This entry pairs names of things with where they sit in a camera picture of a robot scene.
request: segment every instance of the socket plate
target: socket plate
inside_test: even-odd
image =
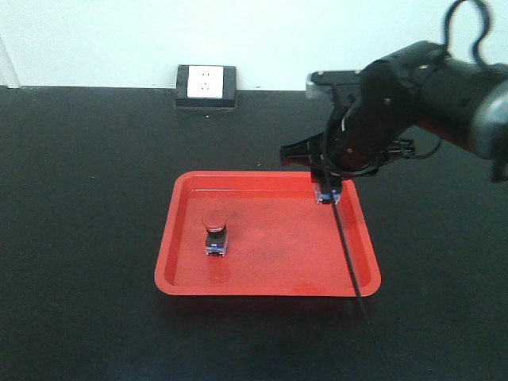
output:
[[[189,66],[188,98],[222,98],[223,66]]]

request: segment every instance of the black table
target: black table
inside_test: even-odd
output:
[[[173,97],[0,89],[0,379],[387,379],[354,298],[156,289],[176,178],[305,170],[280,167],[279,146],[331,111],[301,92],[209,112]],[[365,303],[395,379],[506,379],[508,187],[489,172],[444,144],[356,180],[383,276]]]

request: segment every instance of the red tray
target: red tray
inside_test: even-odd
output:
[[[362,295],[381,275],[354,183],[339,213]],[[202,215],[227,216],[225,257],[205,254]],[[155,273],[167,294],[354,296],[330,205],[309,172],[193,171],[173,190]]]

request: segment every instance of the wire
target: wire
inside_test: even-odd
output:
[[[324,173],[325,173],[326,186],[328,187],[329,190],[331,190],[332,183],[330,180],[329,169],[326,168],[324,170]],[[395,380],[394,374],[391,371],[390,365],[388,364],[386,357],[384,356],[383,349],[381,348],[381,344],[379,343],[378,337],[375,334],[374,328],[372,327],[371,319],[369,318],[367,311],[365,310],[363,296],[360,291],[360,286],[358,285],[358,280],[356,278],[355,269],[352,265],[351,255],[349,254],[349,248],[346,244],[344,229],[341,224],[341,218],[339,216],[339,211],[337,209],[337,205],[335,204],[335,202],[333,202],[333,199],[332,199],[331,205],[332,205],[332,209],[333,209],[333,215],[335,217],[335,223],[337,225],[337,230],[339,232],[339,236],[341,237],[341,243],[342,243],[342,248],[344,249],[344,256],[346,259],[346,263],[348,264],[349,276],[351,277],[352,286],[355,289],[356,300],[358,301],[358,305],[360,306],[360,309],[361,309],[362,314],[364,316],[364,320],[367,323],[367,327],[368,327],[369,333],[371,334],[372,341],[374,341],[375,349],[376,349],[377,353],[379,354],[379,357],[381,358],[381,361],[383,362],[385,369],[387,370],[388,378],[393,381],[393,380]]]
[[[441,138],[439,138],[439,140],[437,141],[437,144],[434,146],[434,148],[432,148],[430,151],[428,151],[427,153],[423,153],[421,155],[415,155],[415,154],[409,154],[408,152],[405,152],[404,151],[404,148],[402,148],[402,151],[404,152],[404,157],[407,158],[407,159],[416,159],[416,160],[423,160],[423,159],[428,159],[429,157],[431,157],[434,153],[437,152],[437,150],[439,149],[439,147],[441,146],[441,143],[443,142],[443,140]]]
[[[443,50],[444,52],[448,52],[448,46],[450,45],[450,22],[452,20],[452,16],[455,13],[458,6],[465,2],[466,0],[456,0],[452,6],[448,9],[446,16],[444,17],[444,45]],[[470,0],[475,3],[475,5],[478,7],[480,15],[482,17],[483,27],[482,32],[480,33],[479,37],[476,39],[475,43],[473,44],[471,51],[473,58],[475,62],[480,66],[484,71],[492,71],[492,68],[487,65],[487,63],[483,60],[480,52],[479,52],[479,46],[485,38],[485,36],[489,33],[491,29],[491,16],[489,14],[489,10],[487,8],[487,4],[483,2],[483,0]]]

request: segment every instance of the outlet mounting box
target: outlet mounting box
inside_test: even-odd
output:
[[[237,69],[234,66],[178,66],[177,107],[233,108],[236,100]]]

